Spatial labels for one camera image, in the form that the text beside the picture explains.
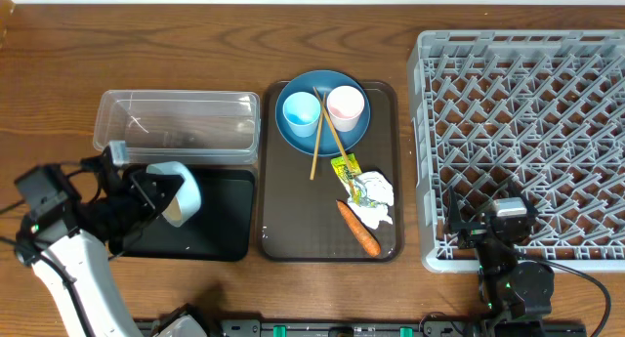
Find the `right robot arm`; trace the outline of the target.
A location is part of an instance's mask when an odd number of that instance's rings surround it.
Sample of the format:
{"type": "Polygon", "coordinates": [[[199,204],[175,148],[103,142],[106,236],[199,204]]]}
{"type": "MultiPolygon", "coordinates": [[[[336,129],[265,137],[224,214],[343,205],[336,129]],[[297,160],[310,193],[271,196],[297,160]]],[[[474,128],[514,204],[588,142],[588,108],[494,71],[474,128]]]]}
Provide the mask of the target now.
{"type": "Polygon", "coordinates": [[[552,311],[555,274],[545,264],[519,261],[514,246],[526,240],[538,211],[514,182],[508,196],[496,199],[476,222],[462,220],[458,195],[448,189],[446,231],[458,247],[476,251],[479,296],[490,312],[468,324],[465,336],[544,336],[542,317],[552,311]]]}

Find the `light blue bowl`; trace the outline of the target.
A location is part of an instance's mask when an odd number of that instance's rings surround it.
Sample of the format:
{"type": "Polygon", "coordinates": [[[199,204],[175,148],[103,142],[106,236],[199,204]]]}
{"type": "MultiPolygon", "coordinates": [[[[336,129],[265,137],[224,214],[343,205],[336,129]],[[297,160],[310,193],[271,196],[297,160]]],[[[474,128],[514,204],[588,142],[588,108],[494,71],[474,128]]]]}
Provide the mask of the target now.
{"type": "Polygon", "coordinates": [[[199,185],[186,165],[178,161],[155,163],[149,164],[146,171],[155,175],[181,176],[184,180],[162,213],[170,225],[179,228],[200,210],[202,199],[199,185]]]}

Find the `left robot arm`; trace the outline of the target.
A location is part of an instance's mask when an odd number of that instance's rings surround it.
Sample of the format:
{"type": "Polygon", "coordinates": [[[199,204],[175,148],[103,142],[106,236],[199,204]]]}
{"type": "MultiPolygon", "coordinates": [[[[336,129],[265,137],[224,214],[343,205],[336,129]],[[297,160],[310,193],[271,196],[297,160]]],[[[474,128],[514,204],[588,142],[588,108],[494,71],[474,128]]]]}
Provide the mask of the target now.
{"type": "Polygon", "coordinates": [[[123,240],[163,217],[179,227],[201,207],[197,181],[181,162],[126,168],[106,148],[79,163],[98,190],[83,201],[59,163],[36,166],[15,186],[29,211],[16,256],[44,283],[70,336],[140,336],[112,277],[109,262],[123,240]]]}

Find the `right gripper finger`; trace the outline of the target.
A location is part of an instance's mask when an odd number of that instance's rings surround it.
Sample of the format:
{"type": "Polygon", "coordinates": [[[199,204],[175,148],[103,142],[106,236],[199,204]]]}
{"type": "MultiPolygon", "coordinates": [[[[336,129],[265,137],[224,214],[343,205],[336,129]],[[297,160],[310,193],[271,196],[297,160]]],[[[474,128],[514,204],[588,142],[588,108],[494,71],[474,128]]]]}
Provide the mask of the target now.
{"type": "Polygon", "coordinates": [[[536,207],[524,196],[517,183],[510,179],[507,181],[506,190],[509,195],[508,199],[515,202],[517,206],[513,215],[537,215],[536,207]]]}
{"type": "Polygon", "coordinates": [[[458,197],[453,187],[448,188],[448,206],[446,215],[446,232],[459,232],[462,229],[462,217],[458,206],[458,197]]]}

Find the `white tissue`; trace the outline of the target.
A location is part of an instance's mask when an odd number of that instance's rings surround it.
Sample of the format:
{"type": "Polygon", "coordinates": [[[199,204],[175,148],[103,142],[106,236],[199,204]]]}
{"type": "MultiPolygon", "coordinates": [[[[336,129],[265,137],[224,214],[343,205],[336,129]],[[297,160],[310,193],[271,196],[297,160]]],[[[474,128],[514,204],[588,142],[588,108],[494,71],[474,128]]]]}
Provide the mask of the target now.
{"type": "Polygon", "coordinates": [[[369,171],[353,180],[355,194],[348,198],[348,206],[360,221],[377,230],[382,223],[392,225],[389,208],[395,204],[393,186],[377,171],[369,171]]]}

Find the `orange carrot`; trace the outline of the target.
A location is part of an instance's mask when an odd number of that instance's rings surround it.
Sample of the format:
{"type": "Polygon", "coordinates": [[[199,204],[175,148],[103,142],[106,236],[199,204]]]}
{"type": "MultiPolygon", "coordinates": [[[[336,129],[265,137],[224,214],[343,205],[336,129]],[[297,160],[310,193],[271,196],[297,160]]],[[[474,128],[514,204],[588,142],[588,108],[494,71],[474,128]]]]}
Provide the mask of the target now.
{"type": "Polygon", "coordinates": [[[341,216],[365,252],[371,257],[380,255],[380,244],[356,216],[354,211],[341,200],[337,200],[336,204],[341,216]]]}

